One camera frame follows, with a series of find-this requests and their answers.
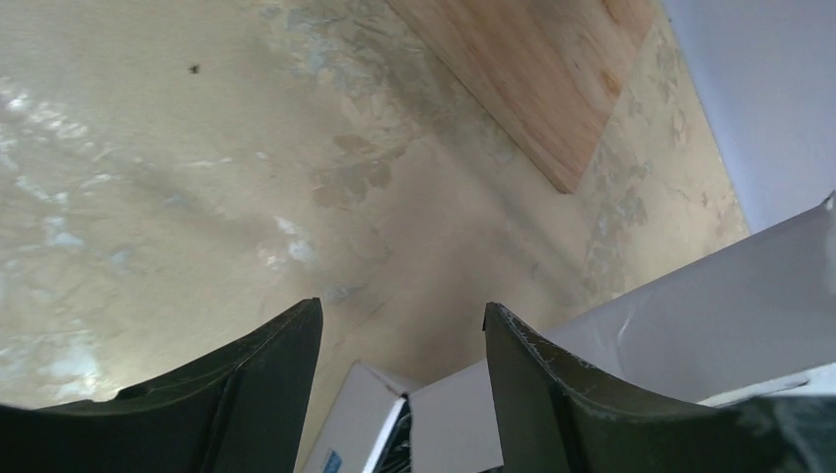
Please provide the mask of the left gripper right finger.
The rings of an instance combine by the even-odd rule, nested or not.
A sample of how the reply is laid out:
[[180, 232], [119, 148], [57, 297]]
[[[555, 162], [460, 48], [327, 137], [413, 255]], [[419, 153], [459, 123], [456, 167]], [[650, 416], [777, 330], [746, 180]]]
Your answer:
[[487, 304], [487, 364], [507, 472], [831, 472], [831, 396], [714, 408], [645, 390]]

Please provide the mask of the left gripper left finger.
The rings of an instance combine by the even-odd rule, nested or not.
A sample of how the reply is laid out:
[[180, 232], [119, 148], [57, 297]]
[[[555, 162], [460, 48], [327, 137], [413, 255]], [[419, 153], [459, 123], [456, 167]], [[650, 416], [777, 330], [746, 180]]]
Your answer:
[[108, 401], [3, 406], [5, 472], [290, 472], [323, 326], [319, 299]]

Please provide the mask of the white hair clipper kit box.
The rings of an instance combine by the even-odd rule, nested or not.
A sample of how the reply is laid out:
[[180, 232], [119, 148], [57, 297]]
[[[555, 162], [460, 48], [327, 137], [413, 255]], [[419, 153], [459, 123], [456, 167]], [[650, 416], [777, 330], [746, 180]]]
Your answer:
[[[701, 406], [835, 400], [835, 201], [539, 334], [624, 381]], [[356, 363], [304, 470], [507, 472], [487, 357], [417, 390]]]

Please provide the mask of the wooden board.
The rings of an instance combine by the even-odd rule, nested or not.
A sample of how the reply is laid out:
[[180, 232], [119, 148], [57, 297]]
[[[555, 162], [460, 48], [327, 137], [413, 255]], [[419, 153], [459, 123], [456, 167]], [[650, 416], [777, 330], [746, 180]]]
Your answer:
[[563, 193], [577, 190], [657, 16], [641, 0], [390, 6]]

